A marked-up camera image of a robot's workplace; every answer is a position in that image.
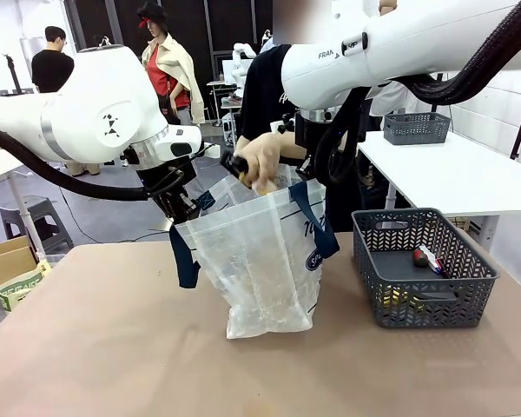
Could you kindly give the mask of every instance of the blue logo on bag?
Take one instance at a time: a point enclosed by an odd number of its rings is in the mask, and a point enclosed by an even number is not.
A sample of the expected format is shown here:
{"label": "blue logo on bag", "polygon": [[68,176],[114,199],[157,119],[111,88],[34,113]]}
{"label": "blue logo on bag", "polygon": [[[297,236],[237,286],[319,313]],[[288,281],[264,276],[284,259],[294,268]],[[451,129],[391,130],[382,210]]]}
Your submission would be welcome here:
{"label": "blue logo on bag", "polygon": [[305,267],[309,271],[316,271],[320,265],[322,265],[322,256],[319,254],[319,250],[315,249],[314,252],[312,252],[309,257],[307,258],[307,261],[305,262]]}

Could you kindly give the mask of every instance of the beige jacket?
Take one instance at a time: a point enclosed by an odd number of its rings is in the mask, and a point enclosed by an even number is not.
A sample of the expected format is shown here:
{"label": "beige jacket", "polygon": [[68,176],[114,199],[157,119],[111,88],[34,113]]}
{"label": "beige jacket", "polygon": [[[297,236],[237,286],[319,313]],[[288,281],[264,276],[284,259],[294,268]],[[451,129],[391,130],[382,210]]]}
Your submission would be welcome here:
{"label": "beige jacket", "polygon": [[[150,57],[153,55],[157,41],[153,39],[142,53],[142,63],[146,67]],[[202,101],[201,91],[197,80],[195,80],[195,67],[193,58],[178,42],[168,34],[168,37],[158,47],[156,65],[159,70],[175,78],[183,88],[189,91],[191,98],[191,116],[193,123],[205,122],[205,106]]]}

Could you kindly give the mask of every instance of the white plastic bag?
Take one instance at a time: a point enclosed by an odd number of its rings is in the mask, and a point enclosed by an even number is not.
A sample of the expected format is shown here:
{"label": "white plastic bag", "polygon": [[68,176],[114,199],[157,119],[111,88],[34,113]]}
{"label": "white plastic bag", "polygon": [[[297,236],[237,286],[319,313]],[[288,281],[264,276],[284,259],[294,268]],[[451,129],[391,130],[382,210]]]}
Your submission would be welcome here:
{"label": "white plastic bag", "polygon": [[228,339],[313,326],[322,263],[314,232],[333,240],[336,248],[337,242],[333,233],[321,233],[324,186],[310,181],[295,187],[304,189],[303,205],[310,206],[315,225],[286,188],[296,182],[299,177],[284,166],[277,181],[284,189],[260,197],[229,176],[210,189],[215,203],[207,215],[176,227],[231,306]]}

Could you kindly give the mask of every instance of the gray basket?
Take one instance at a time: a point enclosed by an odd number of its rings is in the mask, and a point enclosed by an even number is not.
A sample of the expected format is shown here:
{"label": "gray basket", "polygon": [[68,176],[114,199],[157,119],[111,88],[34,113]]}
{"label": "gray basket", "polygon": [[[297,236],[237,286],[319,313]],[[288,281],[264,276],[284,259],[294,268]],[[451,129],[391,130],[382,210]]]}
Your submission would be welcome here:
{"label": "gray basket", "polygon": [[[353,223],[353,257],[381,327],[478,326],[498,274],[441,213],[358,211]],[[443,259],[451,278],[413,265],[420,245]]]}
{"label": "gray basket", "polygon": [[384,119],[384,138],[392,145],[444,143],[450,118],[439,113],[388,115]]}

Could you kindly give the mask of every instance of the brown table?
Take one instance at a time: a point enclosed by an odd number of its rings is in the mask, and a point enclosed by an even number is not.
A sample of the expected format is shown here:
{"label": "brown table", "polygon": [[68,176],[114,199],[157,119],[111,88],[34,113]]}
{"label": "brown table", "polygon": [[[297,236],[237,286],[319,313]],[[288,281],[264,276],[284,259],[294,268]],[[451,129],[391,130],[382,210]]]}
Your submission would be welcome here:
{"label": "brown table", "polygon": [[477,329],[378,328],[351,236],[324,266],[314,328],[225,337],[167,242],[74,249],[0,326],[0,416],[521,414],[521,287],[502,271]]}

